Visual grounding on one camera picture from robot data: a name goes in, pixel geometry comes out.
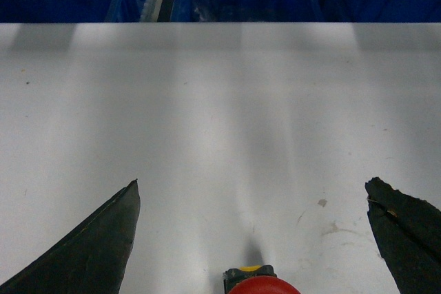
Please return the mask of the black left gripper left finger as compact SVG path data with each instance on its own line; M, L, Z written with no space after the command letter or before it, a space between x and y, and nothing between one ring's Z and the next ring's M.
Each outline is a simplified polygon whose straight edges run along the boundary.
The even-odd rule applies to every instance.
M122 188L43 255L1 285L2 293L118 293L136 233L137 181Z

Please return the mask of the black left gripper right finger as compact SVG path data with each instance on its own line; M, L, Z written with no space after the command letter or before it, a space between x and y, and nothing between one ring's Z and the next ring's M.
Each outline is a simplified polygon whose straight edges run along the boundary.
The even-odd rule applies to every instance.
M440 210L380 178L365 183L367 216L400 293L440 292Z

